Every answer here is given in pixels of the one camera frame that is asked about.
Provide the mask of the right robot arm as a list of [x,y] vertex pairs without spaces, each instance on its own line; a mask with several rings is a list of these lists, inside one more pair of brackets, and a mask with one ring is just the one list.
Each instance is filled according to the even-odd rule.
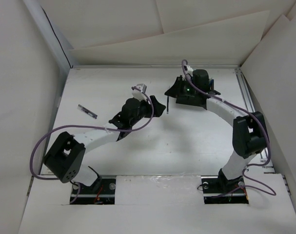
[[233,128],[233,153],[219,170],[214,188],[218,193],[240,188],[243,172],[269,142],[264,116],[261,112],[250,113],[228,103],[215,89],[215,81],[206,70],[193,70],[188,66],[185,69],[164,94],[175,98],[178,104],[198,106],[212,112]]

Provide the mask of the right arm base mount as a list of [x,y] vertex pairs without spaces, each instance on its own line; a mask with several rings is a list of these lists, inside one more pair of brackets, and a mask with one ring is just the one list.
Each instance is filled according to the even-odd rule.
[[203,192],[205,204],[249,204],[243,177],[227,181],[217,175],[201,177],[197,189]]

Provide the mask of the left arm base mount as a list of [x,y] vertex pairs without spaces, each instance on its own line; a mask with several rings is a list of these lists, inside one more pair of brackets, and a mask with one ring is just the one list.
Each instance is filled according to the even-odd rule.
[[70,205],[114,205],[116,191],[116,176],[109,175],[102,177],[90,166],[87,172],[92,172],[97,176],[92,186],[82,183],[72,183],[70,195]]

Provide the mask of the black slotted organizer container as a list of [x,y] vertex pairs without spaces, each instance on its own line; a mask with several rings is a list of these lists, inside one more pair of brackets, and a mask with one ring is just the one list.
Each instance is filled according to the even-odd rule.
[[[215,95],[215,90],[211,90],[207,92],[210,95]],[[184,94],[184,92],[176,98],[177,104],[183,104],[183,105],[191,105],[191,106],[198,106],[206,108],[206,99],[209,97],[188,97]]]

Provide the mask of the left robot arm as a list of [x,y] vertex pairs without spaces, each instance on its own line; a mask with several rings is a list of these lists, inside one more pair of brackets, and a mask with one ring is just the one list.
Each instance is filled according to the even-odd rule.
[[83,158],[89,152],[111,142],[124,139],[133,131],[133,126],[143,118],[160,117],[166,106],[155,96],[147,100],[129,98],[103,129],[95,129],[82,134],[58,135],[43,158],[44,165],[62,182],[82,184],[89,193],[100,189],[101,176],[90,166],[84,165]]

